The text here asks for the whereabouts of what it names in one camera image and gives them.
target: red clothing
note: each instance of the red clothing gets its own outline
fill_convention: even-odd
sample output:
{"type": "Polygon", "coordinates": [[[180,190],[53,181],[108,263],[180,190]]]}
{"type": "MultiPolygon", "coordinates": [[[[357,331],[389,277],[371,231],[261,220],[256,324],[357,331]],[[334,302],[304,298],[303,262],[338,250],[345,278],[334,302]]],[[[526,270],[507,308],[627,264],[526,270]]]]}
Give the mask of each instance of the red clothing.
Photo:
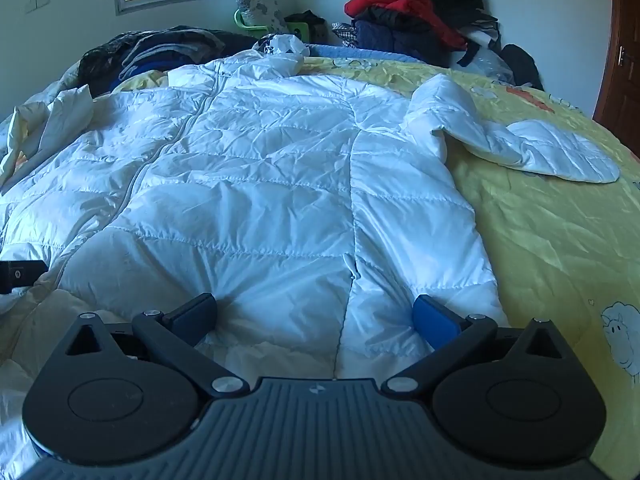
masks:
{"type": "Polygon", "coordinates": [[[417,16],[425,22],[428,22],[445,44],[457,50],[466,49],[465,38],[457,31],[448,27],[436,15],[431,0],[351,0],[344,6],[344,12],[347,16],[355,18],[373,5],[417,16]]]}

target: cartoon sheep print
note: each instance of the cartoon sheep print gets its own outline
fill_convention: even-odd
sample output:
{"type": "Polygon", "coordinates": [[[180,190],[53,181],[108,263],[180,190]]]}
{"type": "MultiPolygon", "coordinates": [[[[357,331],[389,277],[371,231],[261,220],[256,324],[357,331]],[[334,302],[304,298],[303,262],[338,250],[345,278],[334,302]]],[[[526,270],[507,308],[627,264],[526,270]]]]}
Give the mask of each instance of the cartoon sheep print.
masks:
{"type": "Polygon", "coordinates": [[[614,303],[602,313],[604,335],[613,360],[640,383],[640,312],[633,305],[614,303]]]}

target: wooden door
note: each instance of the wooden door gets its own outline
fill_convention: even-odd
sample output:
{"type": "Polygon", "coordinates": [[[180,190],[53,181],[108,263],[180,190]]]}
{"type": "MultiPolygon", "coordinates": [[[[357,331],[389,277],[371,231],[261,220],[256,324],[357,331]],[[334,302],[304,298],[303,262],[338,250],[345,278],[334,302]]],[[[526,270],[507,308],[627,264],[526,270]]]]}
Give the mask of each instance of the wooden door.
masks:
{"type": "Polygon", "coordinates": [[[609,59],[594,119],[640,156],[640,0],[613,0],[609,59]]]}

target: wall switch plate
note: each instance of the wall switch plate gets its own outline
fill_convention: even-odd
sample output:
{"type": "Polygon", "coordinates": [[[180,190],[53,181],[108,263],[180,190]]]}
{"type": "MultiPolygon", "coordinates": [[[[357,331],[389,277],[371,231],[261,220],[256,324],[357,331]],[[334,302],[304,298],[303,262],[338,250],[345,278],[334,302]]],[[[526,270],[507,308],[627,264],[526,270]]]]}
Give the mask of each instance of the wall switch plate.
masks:
{"type": "Polygon", "coordinates": [[[36,4],[38,8],[44,7],[45,5],[49,5],[50,3],[51,3],[51,0],[36,0],[36,4]]]}
{"type": "Polygon", "coordinates": [[[29,0],[24,6],[24,13],[29,14],[38,8],[38,3],[36,0],[29,0]]]}

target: white wall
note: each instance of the white wall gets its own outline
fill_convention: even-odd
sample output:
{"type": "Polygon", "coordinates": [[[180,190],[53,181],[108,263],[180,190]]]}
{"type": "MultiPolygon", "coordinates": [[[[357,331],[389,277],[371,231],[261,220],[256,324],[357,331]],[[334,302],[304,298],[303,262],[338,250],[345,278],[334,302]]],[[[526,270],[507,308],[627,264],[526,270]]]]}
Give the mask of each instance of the white wall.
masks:
{"type": "MultiPolygon", "coordinates": [[[[348,0],[298,0],[329,21],[348,21],[348,0]]],[[[585,113],[595,110],[609,47],[611,0],[488,0],[502,44],[536,60],[545,89],[585,113]]]]}
{"type": "MultiPolygon", "coordinates": [[[[116,15],[114,0],[51,0],[24,13],[28,0],[0,0],[0,120],[43,89],[87,50],[127,30],[175,25],[238,31],[234,0],[195,0],[116,15]]],[[[294,12],[295,0],[281,0],[294,12]]]]}

